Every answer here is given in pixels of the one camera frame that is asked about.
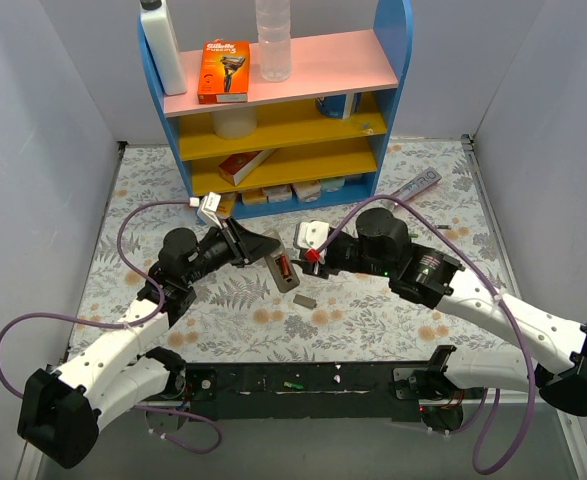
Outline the white air conditioner remote control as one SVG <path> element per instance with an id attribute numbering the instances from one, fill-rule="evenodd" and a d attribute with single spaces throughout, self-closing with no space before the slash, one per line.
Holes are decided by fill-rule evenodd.
<path id="1" fill-rule="evenodd" d="M 282 239 L 274 229 L 266 230 L 263 234 L 275 239 L 278 243 L 278 248 L 264 258 L 269 272 L 280 293 L 290 292 L 300 285 L 300 280 L 291 264 Z"/>

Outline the red AAA battery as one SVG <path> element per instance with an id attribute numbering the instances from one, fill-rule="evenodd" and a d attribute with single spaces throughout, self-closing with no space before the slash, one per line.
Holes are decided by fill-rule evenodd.
<path id="1" fill-rule="evenodd" d="M 277 258 L 277 265 L 279 267 L 282 279 L 286 282 L 290 282 L 292 280 L 292 273 L 287 257 L 285 255 L 279 256 Z"/>

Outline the grey remote battery cover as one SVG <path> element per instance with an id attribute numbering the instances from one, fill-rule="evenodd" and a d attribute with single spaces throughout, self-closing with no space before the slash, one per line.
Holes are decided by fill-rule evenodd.
<path id="1" fill-rule="evenodd" d="M 317 305 L 315 299 L 300 294 L 294 296 L 293 303 L 307 309 L 314 309 Z"/>

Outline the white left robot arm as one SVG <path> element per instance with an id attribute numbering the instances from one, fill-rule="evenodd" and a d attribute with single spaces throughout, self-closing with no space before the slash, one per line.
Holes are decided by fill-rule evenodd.
<path id="1" fill-rule="evenodd" d="M 197 281 L 227 264 L 250 265 L 279 246 L 233 218 L 203 238 L 187 228 L 170 231 L 149 280 L 110 331 L 53 371 L 39 369 L 28 378 L 19 436 L 70 469 L 88 455 L 101 430 L 138 402 L 178 398 L 186 386 L 185 362 L 150 344 L 195 301 Z"/>

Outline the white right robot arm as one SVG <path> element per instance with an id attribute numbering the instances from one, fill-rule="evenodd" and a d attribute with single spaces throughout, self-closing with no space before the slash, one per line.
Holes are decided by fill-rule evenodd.
<path id="1" fill-rule="evenodd" d="M 326 222 L 302 221 L 294 245 L 307 275 L 327 279 L 349 272 L 385 278 L 400 298 L 468 321 L 519 348 L 495 360 L 449 355 L 425 373 L 433 395 L 444 398 L 457 389 L 479 387 L 531 391 L 561 411 L 587 417 L 587 322 L 493 292 L 458 257 L 415 243 L 406 223 L 384 208 L 360 213 L 354 235 Z"/>

